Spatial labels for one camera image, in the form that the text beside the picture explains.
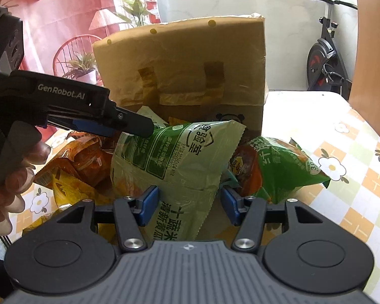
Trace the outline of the person's left hand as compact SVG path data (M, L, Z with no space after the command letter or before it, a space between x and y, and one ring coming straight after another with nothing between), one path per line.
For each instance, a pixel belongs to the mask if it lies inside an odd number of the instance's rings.
M8 235L13 226L9 219L10 213L22 213L25 209L25 201L22 194L33 184L35 173L34 165L46 163L51 152L51 147L43 142L38 142L24 157L21 167L6 177L3 185L0 185L0 235Z

